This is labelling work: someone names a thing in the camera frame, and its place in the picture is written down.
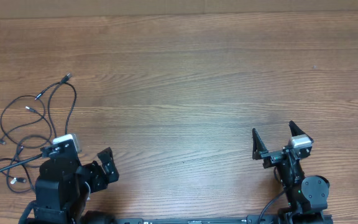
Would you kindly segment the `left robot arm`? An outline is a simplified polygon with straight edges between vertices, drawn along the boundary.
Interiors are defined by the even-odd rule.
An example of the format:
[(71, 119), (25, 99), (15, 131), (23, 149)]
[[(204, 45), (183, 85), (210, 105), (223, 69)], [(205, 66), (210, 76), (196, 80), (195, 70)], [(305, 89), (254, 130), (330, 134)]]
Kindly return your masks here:
[(107, 189), (119, 180), (110, 147), (97, 154), (101, 161), (81, 164), (74, 139), (54, 139), (41, 148), (48, 160), (39, 167), (35, 182), (36, 199), (25, 208), (19, 223), (114, 223), (114, 216), (104, 212), (84, 213), (90, 195)]

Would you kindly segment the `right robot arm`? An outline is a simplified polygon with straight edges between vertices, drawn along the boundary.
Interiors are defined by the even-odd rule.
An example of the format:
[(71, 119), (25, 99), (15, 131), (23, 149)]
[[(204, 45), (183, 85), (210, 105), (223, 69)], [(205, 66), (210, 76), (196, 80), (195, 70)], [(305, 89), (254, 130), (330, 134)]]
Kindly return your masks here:
[(255, 217), (256, 223), (329, 224), (334, 220), (323, 211), (328, 207), (329, 180), (321, 175), (306, 176), (301, 160), (311, 154), (313, 138), (294, 121), (289, 122), (291, 138), (280, 151), (270, 152), (257, 130), (252, 130), (252, 158), (263, 167), (274, 168), (274, 176), (283, 187)]

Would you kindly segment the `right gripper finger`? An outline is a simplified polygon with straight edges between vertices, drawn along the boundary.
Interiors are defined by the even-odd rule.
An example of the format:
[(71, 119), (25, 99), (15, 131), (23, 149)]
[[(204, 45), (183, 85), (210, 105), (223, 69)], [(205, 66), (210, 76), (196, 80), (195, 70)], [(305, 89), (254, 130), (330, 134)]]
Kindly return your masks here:
[(295, 136), (301, 136), (301, 135), (304, 135), (305, 134), (305, 132), (302, 130), (302, 129), (300, 129), (297, 125), (296, 125), (296, 123), (294, 122), (294, 121), (289, 121), (289, 127), (290, 127), (290, 131), (291, 131), (291, 135), (293, 136), (293, 137), (295, 137)]
[(253, 150), (252, 150), (252, 158), (253, 160), (259, 160), (263, 158), (263, 154), (269, 152), (269, 150), (265, 147), (263, 140), (258, 134), (255, 128), (252, 129), (252, 140), (253, 140)]

